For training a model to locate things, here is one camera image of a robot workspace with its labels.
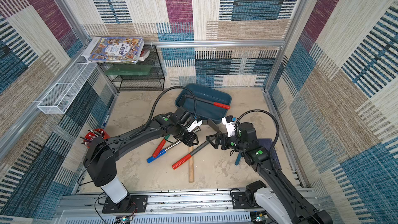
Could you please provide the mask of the teal plastic storage box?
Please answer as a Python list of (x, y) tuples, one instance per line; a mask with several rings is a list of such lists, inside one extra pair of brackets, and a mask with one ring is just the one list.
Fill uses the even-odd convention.
[[(198, 84), (187, 84), (186, 88), (191, 90), (193, 94), (199, 98), (222, 103), (229, 106), (231, 105), (232, 97), (225, 92)], [(193, 113), (194, 100), (186, 99), (185, 97), (183, 97), (185, 94), (191, 95), (189, 91), (182, 90), (175, 100), (175, 105), (177, 107), (183, 107), (187, 109), (190, 113)], [(220, 124), (222, 122), (221, 119), (227, 115), (227, 112), (228, 110), (226, 109), (197, 101), (196, 115), (204, 120), (211, 119), (215, 124)]]

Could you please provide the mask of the grey hoe red grip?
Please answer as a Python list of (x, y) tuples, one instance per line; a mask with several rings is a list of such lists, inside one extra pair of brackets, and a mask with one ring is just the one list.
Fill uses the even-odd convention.
[[(185, 97), (186, 99), (194, 99), (193, 96), (189, 95), (189, 94), (185, 94), (183, 97)], [(219, 108), (223, 108), (223, 109), (226, 109), (226, 110), (230, 110), (231, 109), (231, 107), (229, 105), (225, 105), (225, 104), (222, 104), (222, 103), (218, 103), (218, 102), (202, 99), (202, 98), (199, 98), (197, 96), (196, 96), (196, 100), (200, 101), (200, 102), (203, 102), (203, 103), (207, 103), (207, 104), (216, 106), (216, 107), (219, 107)]]
[(176, 170), (177, 168), (179, 168), (182, 164), (184, 164), (185, 162), (187, 162), (189, 159), (191, 159), (196, 153), (198, 153), (199, 151), (201, 151), (205, 146), (207, 146), (209, 144), (209, 141), (206, 141), (204, 143), (202, 143), (201, 145), (199, 145), (197, 148), (195, 148), (193, 151), (191, 151), (190, 153), (188, 153), (187, 155), (185, 155), (183, 158), (181, 158), (180, 160), (178, 160), (176, 163), (174, 163), (172, 165), (172, 168), (174, 170)]

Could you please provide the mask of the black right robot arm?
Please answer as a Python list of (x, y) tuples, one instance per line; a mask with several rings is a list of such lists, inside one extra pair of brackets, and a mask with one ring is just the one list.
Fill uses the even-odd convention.
[(232, 149), (242, 154), (245, 162), (266, 183), (256, 181), (247, 185), (246, 198), (251, 205), (263, 208), (278, 224), (331, 224), (333, 220), (325, 211), (319, 211), (308, 202), (276, 167), (270, 150), (262, 147), (252, 123), (229, 136), (216, 133), (206, 137), (215, 149)]

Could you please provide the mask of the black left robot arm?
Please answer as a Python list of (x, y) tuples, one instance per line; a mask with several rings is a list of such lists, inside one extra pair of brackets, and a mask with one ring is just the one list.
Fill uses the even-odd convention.
[(156, 115), (148, 124), (122, 135), (107, 139), (98, 136), (92, 140), (84, 167), (95, 186), (115, 204), (126, 200), (129, 193), (117, 175), (116, 162), (130, 151), (167, 135), (189, 147), (198, 144), (198, 135), (193, 130), (203, 121), (198, 118), (189, 123), (190, 117), (186, 109), (179, 107), (174, 113)]

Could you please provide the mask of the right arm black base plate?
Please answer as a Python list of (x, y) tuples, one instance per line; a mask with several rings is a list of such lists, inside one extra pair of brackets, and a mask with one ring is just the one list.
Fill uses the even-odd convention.
[(245, 192), (238, 188), (230, 190), (230, 197), (232, 200), (233, 209), (249, 209), (258, 207), (253, 201), (247, 198)]

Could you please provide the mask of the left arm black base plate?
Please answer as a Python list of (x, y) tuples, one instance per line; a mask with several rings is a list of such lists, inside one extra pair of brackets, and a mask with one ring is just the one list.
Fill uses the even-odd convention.
[(119, 203), (107, 197), (102, 209), (103, 214), (144, 213), (148, 203), (148, 195), (128, 195)]

